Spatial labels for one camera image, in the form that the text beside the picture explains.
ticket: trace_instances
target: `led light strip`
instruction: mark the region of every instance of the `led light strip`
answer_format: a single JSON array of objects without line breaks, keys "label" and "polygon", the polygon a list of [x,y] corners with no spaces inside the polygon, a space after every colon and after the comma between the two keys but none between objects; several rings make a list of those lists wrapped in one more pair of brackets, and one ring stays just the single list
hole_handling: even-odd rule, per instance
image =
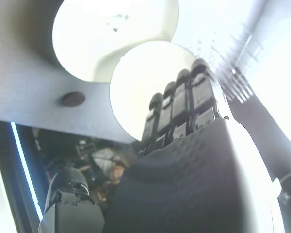
[{"label": "led light strip", "polygon": [[30,189],[30,193],[31,193],[31,196],[32,196],[32,200],[34,202],[34,206],[35,206],[35,209],[37,211],[39,220],[41,221],[43,219],[43,214],[41,212],[40,206],[38,205],[38,198],[37,198],[37,195],[35,194],[35,190],[34,190],[34,187],[33,187],[32,181],[31,181],[30,173],[29,173],[29,170],[28,170],[28,167],[27,167],[27,163],[26,163],[26,160],[25,160],[23,148],[21,147],[21,143],[20,143],[20,140],[19,140],[19,136],[18,136],[18,132],[17,132],[17,129],[16,129],[16,125],[15,125],[14,122],[11,122],[11,126],[12,126],[12,130],[13,130],[14,138],[15,138],[15,141],[16,141],[18,153],[19,153],[19,156],[20,156],[21,164],[23,165],[23,169],[24,169],[24,172],[25,172],[26,180],[27,180],[27,183],[28,183],[28,186],[29,186],[29,189]]}]

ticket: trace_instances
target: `robotic hand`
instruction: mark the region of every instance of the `robotic hand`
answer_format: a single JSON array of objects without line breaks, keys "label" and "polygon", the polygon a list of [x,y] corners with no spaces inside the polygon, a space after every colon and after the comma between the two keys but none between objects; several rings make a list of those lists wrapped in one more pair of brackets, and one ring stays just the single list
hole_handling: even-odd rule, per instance
[{"label": "robotic hand", "polygon": [[[142,158],[124,173],[104,233],[284,233],[265,164],[205,61],[181,71],[149,109]],[[49,191],[39,232],[101,232],[79,179],[79,189]]]}]

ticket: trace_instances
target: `glowing light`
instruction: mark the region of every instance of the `glowing light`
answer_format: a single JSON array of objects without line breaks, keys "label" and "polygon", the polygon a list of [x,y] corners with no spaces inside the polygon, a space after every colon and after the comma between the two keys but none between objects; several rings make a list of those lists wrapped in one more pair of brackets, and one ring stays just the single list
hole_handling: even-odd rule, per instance
[{"label": "glowing light", "polygon": [[41,221],[43,219],[43,214],[41,212],[40,206],[38,205],[38,198],[37,198],[37,195],[36,195],[34,187],[33,187],[33,183],[32,183],[32,180],[31,180],[31,177],[30,177],[30,173],[29,173],[29,170],[28,170],[28,167],[27,167],[27,163],[26,163],[26,160],[25,160],[23,148],[22,148],[20,140],[19,140],[17,128],[16,128],[16,125],[15,125],[14,122],[11,122],[11,126],[12,126],[12,130],[13,130],[14,138],[15,138],[15,141],[16,141],[18,153],[19,153],[19,156],[20,156],[21,164],[23,166],[23,169],[24,169],[24,172],[25,172],[25,176],[26,176],[26,180],[27,180],[27,183],[28,183],[28,186],[29,186],[29,189],[30,189],[30,193],[31,193],[31,196],[32,196],[32,200],[34,202],[34,206],[35,206],[35,209],[37,211],[39,220]]}]

